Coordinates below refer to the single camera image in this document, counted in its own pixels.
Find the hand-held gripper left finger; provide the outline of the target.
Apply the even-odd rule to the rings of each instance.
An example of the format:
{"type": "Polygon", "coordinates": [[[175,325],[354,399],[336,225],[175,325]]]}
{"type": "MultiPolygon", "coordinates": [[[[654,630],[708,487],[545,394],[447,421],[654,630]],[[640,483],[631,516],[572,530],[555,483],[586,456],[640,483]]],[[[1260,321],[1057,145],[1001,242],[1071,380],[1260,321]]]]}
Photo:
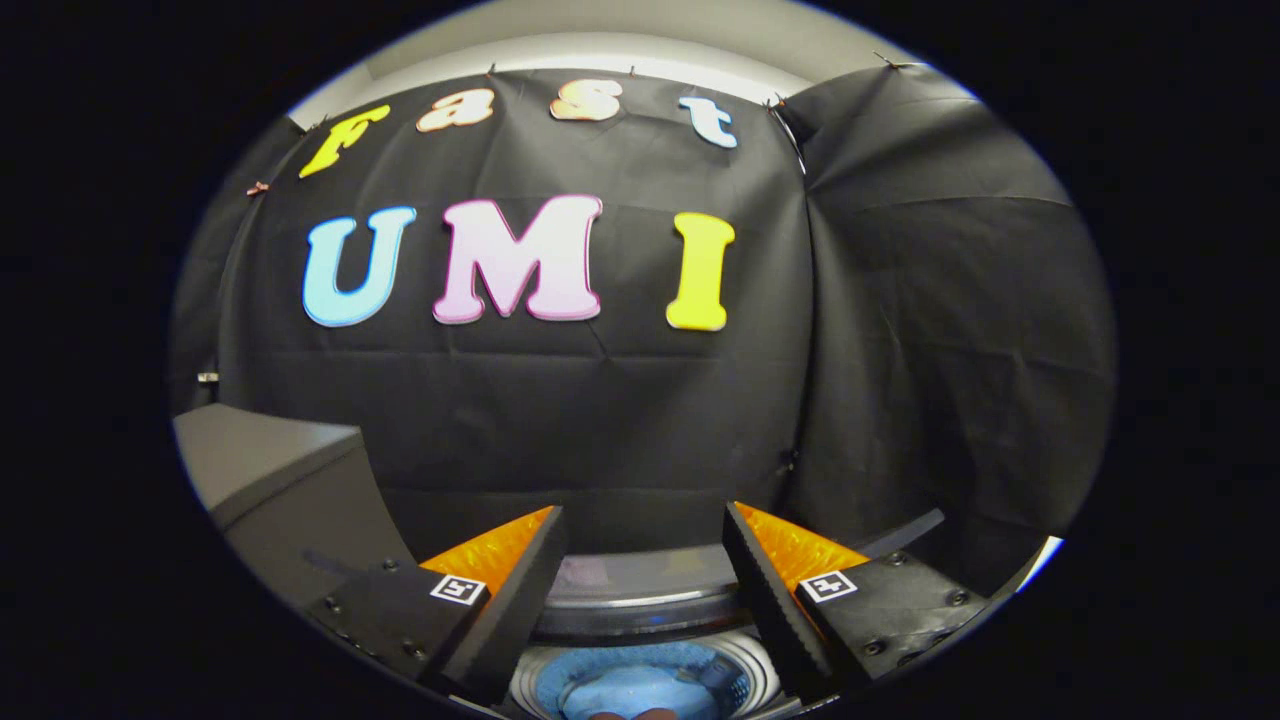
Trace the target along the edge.
{"type": "Polygon", "coordinates": [[[545,506],[416,566],[357,573],[305,615],[393,676],[498,705],[564,557],[563,515],[545,506]]]}

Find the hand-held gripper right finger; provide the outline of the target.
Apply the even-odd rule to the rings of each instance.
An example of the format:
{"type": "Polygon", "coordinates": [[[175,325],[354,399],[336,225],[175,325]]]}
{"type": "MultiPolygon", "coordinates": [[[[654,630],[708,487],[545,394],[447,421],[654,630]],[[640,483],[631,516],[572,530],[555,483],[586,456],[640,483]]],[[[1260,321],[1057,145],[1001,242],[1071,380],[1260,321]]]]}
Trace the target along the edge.
{"type": "Polygon", "coordinates": [[[805,703],[896,679],[989,607],[908,552],[870,557],[737,501],[722,544],[783,691],[805,703]]]}

